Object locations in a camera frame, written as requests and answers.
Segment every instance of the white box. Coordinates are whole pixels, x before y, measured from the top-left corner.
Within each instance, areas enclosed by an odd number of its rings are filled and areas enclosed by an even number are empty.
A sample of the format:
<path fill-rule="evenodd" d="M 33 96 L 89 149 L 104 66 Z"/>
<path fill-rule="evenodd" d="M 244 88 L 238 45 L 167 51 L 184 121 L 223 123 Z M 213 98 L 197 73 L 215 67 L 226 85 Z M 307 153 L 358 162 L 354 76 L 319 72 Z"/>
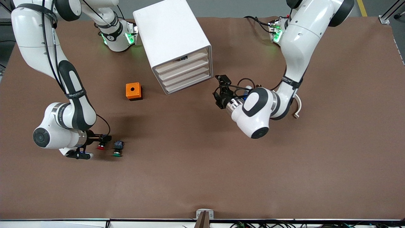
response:
<path fill-rule="evenodd" d="M 186 0 L 133 13 L 152 71 L 166 94 L 212 78 L 212 50 Z"/>

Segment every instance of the brown table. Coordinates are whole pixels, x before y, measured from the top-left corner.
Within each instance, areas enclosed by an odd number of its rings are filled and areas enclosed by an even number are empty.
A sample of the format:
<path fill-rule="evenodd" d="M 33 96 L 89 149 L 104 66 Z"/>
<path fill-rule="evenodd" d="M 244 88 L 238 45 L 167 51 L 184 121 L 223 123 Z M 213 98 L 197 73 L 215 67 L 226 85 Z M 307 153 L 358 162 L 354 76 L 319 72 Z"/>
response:
<path fill-rule="evenodd" d="M 271 88 L 284 72 L 280 49 L 247 19 L 199 18 L 215 74 Z M 93 160 L 36 146 L 32 132 L 56 82 L 31 69 L 18 48 L 0 84 L 0 215 L 18 218 L 400 219 L 405 214 L 405 68 L 389 26 L 376 17 L 328 28 L 296 104 L 252 140 L 214 102 L 211 79 L 165 95 L 144 49 L 111 52 L 93 22 L 60 22 L 62 48 L 124 156 L 88 147 Z M 125 98 L 140 82 L 142 101 Z M 98 120 L 92 128 L 105 133 Z"/>

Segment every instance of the black caster wheel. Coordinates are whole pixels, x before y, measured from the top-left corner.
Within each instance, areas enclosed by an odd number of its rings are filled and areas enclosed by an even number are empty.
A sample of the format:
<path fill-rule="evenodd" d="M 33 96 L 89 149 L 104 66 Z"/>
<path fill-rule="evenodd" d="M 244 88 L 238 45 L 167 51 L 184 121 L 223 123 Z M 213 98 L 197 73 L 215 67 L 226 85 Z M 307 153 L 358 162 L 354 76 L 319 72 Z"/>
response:
<path fill-rule="evenodd" d="M 398 20 L 400 17 L 401 17 L 401 14 L 399 14 L 399 13 L 397 13 L 397 14 L 394 15 L 394 19 L 395 19 L 395 20 Z"/>

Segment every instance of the white robotic arm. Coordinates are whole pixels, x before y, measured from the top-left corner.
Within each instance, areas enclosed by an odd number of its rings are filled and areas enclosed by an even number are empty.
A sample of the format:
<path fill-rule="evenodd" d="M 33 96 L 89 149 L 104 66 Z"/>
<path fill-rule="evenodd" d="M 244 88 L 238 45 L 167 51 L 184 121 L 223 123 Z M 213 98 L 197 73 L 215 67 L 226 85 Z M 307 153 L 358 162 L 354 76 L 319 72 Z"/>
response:
<path fill-rule="evenodd" d="M 221 86 L 220 94 L 214 92 L 217 105 L 226 108 L 250 138 L 263 137 L 269 131 L 269 119 L 286 116 L 319 40 L 328 26 L 337 26 L 348 17 L 354 0 L 287 0 L 287 4 L 292 15 L 269 23 L 272 41 L 280 45 L 286 59 L 277 91 L 254 88 L 244 100 L 227 92 L 230 80 L 225 75 L 216 76 Z"/>
<path fill-rule="evenodd" d="M 132 24 L 119 21 L 109 8 L 98 8 L 116 6 L 118 1 L 87 1 L 94 2 L 98 12 L 105 11 L 99 14 L 102 22 L 95 21 L 100 26 L 105 26 L 100 28 L 104 29 L 105 35 L 113 37 L 107 44 L 110 49 L 126 50 L 132 43 L 128 42 L 122 24 L 125 24 L 126 31 L 129 32 Z M 96 122 L 96 112 L 75 67 L 64 55 L 55 32 L 55 12 L 66 21 L 76 20 L 82 12 L 81 1 L 14 0 L 13 5 L 16 8 L 11 13 L 11 20 L 21 55 L 30 67 L 55 79 L 69 99 L 69 103 L 52 103 L 46 108 L 42 123 L 34 130 L 34 142 L 42 148 L 59 149 L 67 157 L 89 159 L 90 154 L 80 153 L 79 148 L 93 141 L 111 140 L 111 137 L 96 135 L 89 130 Z M 87 12 L 90 7 L 85 2 L 83 11 Z"/>

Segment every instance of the yellow line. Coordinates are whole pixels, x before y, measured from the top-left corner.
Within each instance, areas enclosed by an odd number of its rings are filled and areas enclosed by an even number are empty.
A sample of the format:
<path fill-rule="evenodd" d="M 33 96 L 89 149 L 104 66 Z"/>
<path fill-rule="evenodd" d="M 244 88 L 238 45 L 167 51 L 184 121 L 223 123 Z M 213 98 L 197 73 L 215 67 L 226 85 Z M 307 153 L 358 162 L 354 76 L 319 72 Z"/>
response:
<path fill-rule="evenodd" d="M 366 8 L 364 8 L 363 0 L 357 0 L 358 7 L 360 8 L 361 15 L 367 17 Z"/>

